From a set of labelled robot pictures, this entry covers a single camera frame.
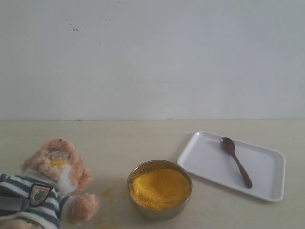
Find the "teddy bear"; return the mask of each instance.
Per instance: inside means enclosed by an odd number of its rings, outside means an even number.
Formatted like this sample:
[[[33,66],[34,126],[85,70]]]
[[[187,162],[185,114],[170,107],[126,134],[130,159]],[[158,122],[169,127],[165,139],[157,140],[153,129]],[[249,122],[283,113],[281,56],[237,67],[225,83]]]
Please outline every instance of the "teddy bear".
[[[59,229],[63,219],[79,225],[100,208],[96,195],[76,194],[93,177],[67,140],[45,143],[24,161],[21,170],[21,176],[0,173],[1,229]]]

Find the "white plastic tray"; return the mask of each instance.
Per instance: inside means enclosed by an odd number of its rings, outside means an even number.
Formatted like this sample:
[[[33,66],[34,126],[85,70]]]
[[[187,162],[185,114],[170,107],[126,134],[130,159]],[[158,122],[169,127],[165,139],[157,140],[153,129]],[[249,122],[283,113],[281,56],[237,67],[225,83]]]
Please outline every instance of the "white plastic tray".
[[[196,176],[267,201],[284,197],[285,157],[276,151],[233,140],[235,153],[253,187],[247,188],[234,159],[221,145],[222,136],[200,131],[195,133],[177,164]]]

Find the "brown spoon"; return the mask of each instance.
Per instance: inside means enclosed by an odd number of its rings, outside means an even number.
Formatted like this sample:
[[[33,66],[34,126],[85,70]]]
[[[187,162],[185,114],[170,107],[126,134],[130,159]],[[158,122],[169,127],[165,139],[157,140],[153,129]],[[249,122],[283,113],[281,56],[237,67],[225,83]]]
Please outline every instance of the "brown spoon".
[[[246,170],[242,166],[242,164],[240,164],[240,162],[237,159],[237,156],[235,154],[235,144],[234,144],[234,142],[228,137],[223,137],[220,140],[220,144],[221,144],[222,148],[226,152],[228,152],[234,158],[234,160],[236,161],[236,163],[238,165],[238,168],[239,168],[239,171],[242,174],[242,177],[244,179],[244,182],[245,182],[247,188],[252,188],[252,186],[253,186],[252,181],[251,181],[249,175],[247,174]]]

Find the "beige table surface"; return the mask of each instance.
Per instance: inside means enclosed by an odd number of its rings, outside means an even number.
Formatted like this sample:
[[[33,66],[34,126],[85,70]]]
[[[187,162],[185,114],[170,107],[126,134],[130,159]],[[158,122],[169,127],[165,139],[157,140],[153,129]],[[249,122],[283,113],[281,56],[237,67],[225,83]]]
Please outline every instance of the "beige table surface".
[[[266,203],[204,179],[192,177],[193,196],[177,218],[146,222],[126,197],[125,181],[138,164],[176,161],[196,131],[226,135],[283,153],[285,196]],[[20,164],[53,137],[71,140],[95,177],[87,192],[101,196],[102,208],[89,229],[303,229],[305,228],[305,120],[0,122],[2,173],[19,174]]]

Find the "metal bowl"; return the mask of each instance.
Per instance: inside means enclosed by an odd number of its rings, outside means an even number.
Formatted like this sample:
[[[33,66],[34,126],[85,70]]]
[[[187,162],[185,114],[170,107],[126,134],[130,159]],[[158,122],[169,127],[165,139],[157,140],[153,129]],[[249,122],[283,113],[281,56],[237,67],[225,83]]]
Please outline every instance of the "metal bowl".
[[[190,187],[191,187],[189,197],[182,204],[180,204],[176,207],[173,207],[171,209],[166,209],[166,210],[155,210],[155,209],[150,209],[150,208],[146,208],[144,206],[139,205],[137,202],[135,202],[133,200],[132,196],[130,195],[130,186],[131,186],[133,180],[145,173],[148,173],[148,172],[156,170],[156,169],[161,169],[161,168],[174,169],[174,170],[180,172],[182,175],[184,175],[187,178],[187,180],[190,184]],[[188,204],[188,202],[190,201],[192,189],[193,189],[192,180],[189,177],[189,175],[187,174],[187,172],[181,166],[177,165],[176,163],[173,163],[170,161],[165,161],[165,160],[153,160],[153,161],[144,162],[144,163],[140,164],[139,166],[137,166],[129,174],[128,179],[127,179],[127,193],[128,193],[128,197],[129,197],[129,200],[131,201],[132,205],[143,216],[145,216],[148,219],[154,219],[154,220],[163,221],[163,220],[173,219],[176,216],[178,216],[183,211],[183,209]]]

